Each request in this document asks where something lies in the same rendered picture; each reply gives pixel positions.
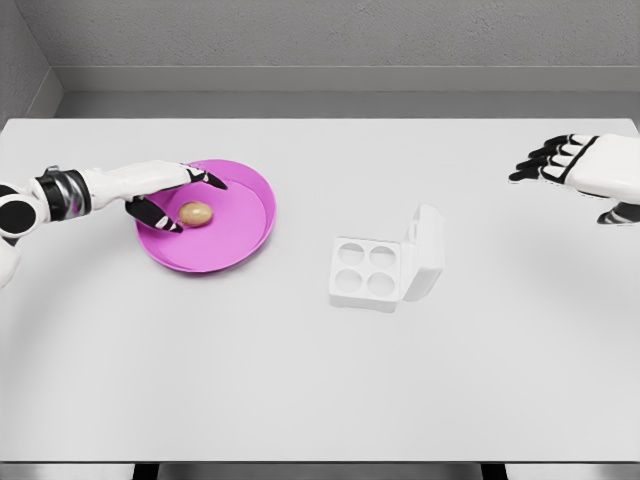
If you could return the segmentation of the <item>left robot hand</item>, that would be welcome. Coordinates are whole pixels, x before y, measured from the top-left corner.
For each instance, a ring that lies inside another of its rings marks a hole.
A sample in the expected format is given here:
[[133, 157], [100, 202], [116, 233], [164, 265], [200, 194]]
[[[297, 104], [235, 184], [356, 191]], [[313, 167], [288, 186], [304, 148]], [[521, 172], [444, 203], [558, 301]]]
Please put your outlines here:
[[182, 163], [153, 160], [136, 163], [106, 173], [109, 200], [125, 201], [130, 216], [156, 230], [181, 233], [182, 226], [147, 198], [159, 191], [203, 182], [221, 190], [227, 185], [212, 173]]

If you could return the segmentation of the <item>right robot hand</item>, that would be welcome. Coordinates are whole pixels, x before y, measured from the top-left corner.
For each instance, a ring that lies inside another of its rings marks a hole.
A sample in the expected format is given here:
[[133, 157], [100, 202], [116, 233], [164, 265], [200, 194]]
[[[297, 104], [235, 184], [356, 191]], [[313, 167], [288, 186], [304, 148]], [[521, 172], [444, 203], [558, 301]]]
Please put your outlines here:
[[613, 199], [616, 205], [598, 217], [599, 224], [640, 224], [640, 137], [556, 136], [517, 164], [509, 180], [545, 180]]

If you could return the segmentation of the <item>brown egg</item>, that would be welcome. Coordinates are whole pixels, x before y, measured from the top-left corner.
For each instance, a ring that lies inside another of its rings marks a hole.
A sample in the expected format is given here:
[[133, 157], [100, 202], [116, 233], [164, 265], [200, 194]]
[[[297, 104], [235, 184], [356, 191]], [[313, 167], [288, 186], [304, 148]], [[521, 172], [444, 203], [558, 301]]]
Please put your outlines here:
[[212, 208], [204, 202], [189, 201], [182, 204], [178, 210], [178, 219], [181, 224], [191, 228], [208, 225], [213, 220]]

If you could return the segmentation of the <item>white egg box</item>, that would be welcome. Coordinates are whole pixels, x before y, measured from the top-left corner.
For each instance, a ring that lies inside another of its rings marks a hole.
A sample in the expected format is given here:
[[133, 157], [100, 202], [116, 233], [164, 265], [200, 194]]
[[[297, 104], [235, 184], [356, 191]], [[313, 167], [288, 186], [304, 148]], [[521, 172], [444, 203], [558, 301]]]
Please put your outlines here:
[[424, 298], [444, 267], [444, 218], [436, 208], [422, 204], [401, 241], [334, 239], [329, 303], [392, 313], [402, 301]]

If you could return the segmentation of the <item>pink round plate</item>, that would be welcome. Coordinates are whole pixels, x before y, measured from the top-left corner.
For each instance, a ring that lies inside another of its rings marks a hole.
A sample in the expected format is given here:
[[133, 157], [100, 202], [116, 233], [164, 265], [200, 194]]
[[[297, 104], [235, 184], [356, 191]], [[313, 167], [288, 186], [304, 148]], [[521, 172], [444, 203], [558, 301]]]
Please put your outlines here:
[[176, 220], [179, 208], [188, 201], [200, 201], [213, 212], [209, 224], [186, 227], [180, 234], [136, 224], [145, 252], [173, 270], [207, 273], [223, 270], [252, 255], [271, 233], [276, 201], [267, 180], [253, 168], [239, 162], [210, 159], [196, 161], [226, 185], [216, 189], [203, 182], [160, 191], [151, 200]]

